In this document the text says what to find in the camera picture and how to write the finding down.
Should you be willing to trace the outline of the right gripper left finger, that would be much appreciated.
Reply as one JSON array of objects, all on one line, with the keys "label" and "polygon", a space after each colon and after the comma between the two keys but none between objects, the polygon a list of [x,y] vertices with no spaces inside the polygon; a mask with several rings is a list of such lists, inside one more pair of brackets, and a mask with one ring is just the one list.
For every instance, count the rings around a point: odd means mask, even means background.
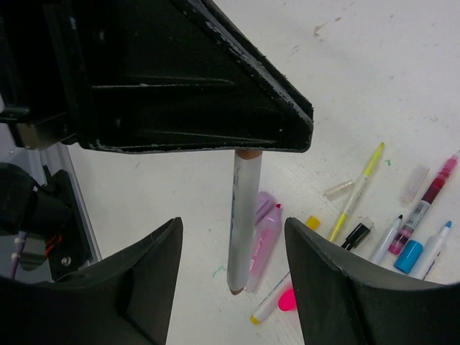
[{"label": "right gripper left finger", "polygon": [[173,218],[52,284],[47,344],[165,344],[183,244]]}]

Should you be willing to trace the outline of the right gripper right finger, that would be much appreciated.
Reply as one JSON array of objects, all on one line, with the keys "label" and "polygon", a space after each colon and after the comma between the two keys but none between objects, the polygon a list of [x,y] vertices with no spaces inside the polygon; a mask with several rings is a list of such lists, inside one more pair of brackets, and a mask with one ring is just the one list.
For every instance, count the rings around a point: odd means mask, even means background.
[{"label": "right gripper right finger", "polygon": [[459,343],[459,284],[372,264],[296,218],[285,246],[306,344]]}]

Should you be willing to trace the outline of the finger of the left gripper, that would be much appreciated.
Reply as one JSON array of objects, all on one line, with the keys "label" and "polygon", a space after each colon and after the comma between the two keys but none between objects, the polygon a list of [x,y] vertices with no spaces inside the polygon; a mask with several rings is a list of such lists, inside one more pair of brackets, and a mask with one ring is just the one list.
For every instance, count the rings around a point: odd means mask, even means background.
[{"label": "finger of the left gripper", "polygon": [[87,150],[305,152],[313,106],[212,1],[43,7]]}]

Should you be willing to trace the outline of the pink highlighter cap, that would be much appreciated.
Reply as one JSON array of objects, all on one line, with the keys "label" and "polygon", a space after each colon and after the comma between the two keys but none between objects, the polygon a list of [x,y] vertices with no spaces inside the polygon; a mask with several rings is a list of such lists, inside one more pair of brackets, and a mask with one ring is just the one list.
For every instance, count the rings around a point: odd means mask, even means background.
[{"label": "pink highlighter cap", "polygon": [[294,289],[286,290],[278,300],[278,308],[283,312],[290,312],[297,310],[297,302],[295,299]]}]

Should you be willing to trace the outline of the black cap white pen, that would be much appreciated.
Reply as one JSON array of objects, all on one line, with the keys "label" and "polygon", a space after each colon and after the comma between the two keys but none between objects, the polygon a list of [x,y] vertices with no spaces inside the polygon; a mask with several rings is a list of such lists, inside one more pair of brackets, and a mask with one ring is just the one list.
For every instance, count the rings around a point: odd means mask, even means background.
[{"label": "black cap white pen", "polygon": [[371,263],[375,265],[379,265],[381,263],[388,249],[390,248],[392,240],[395,238],[396,234],[398,233],[402,220],[403,220],[403,215],[400,214],[396,218],[395,222],[391,225],[391,227],[384,233],[379,244],[376,246],[372,256],[369,258],[369,261]]}]

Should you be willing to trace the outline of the white yellow marker pen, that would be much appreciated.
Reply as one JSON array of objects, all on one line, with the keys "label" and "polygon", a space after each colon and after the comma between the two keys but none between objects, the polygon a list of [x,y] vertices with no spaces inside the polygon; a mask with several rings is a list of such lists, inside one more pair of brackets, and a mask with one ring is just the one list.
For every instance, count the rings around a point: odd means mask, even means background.
[{"label": "white yellow marker pen", "polygon": [[253,325],[259,325],[267,319],[267,317],[278,306],[278,301],[281,296],[293,286],[290,273],[288,272],[281,281],[273,287],[270,293],[256,307],[251,314],[249,320]]}]

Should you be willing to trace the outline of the blue pen cap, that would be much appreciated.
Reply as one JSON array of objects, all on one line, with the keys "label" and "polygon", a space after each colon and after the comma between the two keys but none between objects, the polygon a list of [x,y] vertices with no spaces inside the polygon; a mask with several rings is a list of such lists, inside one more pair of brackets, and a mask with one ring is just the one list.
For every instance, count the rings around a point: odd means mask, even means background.
[{"label": "blue pen cap", "polygon": [[414,240],[410,240],[405,248],[401,251],[399,257],[396,259],[393,267],[408,275],[415,263],[418,261],[420,255],[423,252],[423,245]]}]

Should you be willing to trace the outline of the thin yellow pen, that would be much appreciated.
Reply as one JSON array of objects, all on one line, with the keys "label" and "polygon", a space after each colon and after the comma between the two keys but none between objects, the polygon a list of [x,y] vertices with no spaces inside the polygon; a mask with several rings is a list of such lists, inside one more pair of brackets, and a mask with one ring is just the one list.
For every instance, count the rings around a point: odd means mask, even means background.
[{"label": "thin yellow pen", "polygon": [[340,231],[343,229],[344,225],[346,224],[348,218],[350,217],[352,211],[355,209],[355,205],[357,204],[361,194],[363,193],[367,182],[373,172],[373,169],[377,166],[379,159],[384,151],[385,143],[382,142],[379,147],[374,151],[373,155],[370,157],[369,162],[367,163],[366,167],[364,168],[362,174],[359,176],[357,181],[354,184],[354,187],[347,198],[344,207],[339,214],[335,224],[331,228],[331,231],[328,235],[328,240],[330,242],[334,242],[336,237],[339,235]]}]

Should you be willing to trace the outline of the lilac highlighter body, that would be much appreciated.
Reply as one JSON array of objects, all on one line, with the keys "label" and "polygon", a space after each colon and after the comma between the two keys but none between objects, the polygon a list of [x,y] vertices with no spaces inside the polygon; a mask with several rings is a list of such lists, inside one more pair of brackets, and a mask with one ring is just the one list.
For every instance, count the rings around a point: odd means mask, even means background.
[{"label": "lilac highlighter body", "polygon": [[245,287],[245,291],[248,293],[253,293],[257,289],[268,259],[281,233],[281,214],[281,204],[277,203],[257,224],[252,258],[249,263],[249,278]]}]

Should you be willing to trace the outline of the clear yellow pen cap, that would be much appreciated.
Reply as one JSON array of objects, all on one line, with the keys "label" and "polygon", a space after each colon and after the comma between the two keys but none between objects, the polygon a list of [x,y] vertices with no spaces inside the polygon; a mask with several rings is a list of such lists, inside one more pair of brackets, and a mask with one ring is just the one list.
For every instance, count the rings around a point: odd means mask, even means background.
[{"label": "clear yellow pen cap", "polygon": [[353,180],[347,180],[338,185],[335,185],[324,191],[323,195],[330,201],[336,200],[347,193],[349,193],[354,187]]}]

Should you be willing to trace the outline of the white blue marker pen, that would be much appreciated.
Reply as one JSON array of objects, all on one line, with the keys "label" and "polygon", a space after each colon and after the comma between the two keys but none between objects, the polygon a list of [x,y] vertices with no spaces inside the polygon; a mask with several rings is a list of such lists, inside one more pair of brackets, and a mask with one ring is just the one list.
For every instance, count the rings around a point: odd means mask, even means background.
[{"label": "white blue marker pen", "polygon": [[448,221],[445,226],[434,236],[430,238],[430,251],[427,251],[427,259],[425,268],[423,269],[422,280],[425,280],[428,273],[432,270],[437,258],[441,254],[444,246],[444,242],[450,233],[452,228],[452,221]]}]

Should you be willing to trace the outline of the lilac highlighter cap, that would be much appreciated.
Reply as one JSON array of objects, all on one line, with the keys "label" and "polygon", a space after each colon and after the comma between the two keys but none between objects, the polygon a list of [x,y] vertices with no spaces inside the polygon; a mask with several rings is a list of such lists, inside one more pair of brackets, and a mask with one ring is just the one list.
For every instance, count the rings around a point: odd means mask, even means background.
[{"label": "lilac highlighter cap", "polygon": [[260,191],[258,194],[258,204],[255,216],[255,224],[257,225],[276,205],[276,199],[272,194]]}]

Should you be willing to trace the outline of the white brown marker pen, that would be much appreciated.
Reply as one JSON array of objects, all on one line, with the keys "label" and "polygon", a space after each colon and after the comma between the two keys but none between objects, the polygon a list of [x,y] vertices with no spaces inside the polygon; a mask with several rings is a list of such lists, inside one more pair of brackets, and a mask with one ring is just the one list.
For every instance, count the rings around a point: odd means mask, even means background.
[{"label": "white brown marker pen", "polygon": [[241,293],[249,279],[261,165],[261,151],[235,152],[227,262],[227,285],[232,295]]}]

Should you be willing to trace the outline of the clear pink pen cap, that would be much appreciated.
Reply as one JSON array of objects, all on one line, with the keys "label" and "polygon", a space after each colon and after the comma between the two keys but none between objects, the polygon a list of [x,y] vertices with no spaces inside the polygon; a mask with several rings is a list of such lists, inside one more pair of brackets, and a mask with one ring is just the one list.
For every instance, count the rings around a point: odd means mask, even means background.
[{"label": "clear pink pen cap", "polygon": [[425,165],[417,165],[411,171],[400,193],[399,201],[402,207],[408,206],[413,201],[427,177],[429,170],[430,169]]}]

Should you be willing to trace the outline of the thin pink pencil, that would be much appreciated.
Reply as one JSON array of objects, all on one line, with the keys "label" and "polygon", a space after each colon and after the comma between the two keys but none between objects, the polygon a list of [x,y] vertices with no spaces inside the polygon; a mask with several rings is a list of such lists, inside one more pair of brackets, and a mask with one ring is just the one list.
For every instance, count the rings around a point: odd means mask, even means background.
[{"label": "thin pink pencil", "polygon": [[441,192],[446,182],[451,177],[459,161],[459,152],[452,155],[441,166],[441,169],[436,174],[435,178],[428,186],[428,189],[423,194],[423,197],[418,201],[407,221],[403,224],[399,232],[392,240],[388,252],[394,255],[399,255],[408,243],[409,239],[419,227],[424,216],[432,206],[438,194]]}]

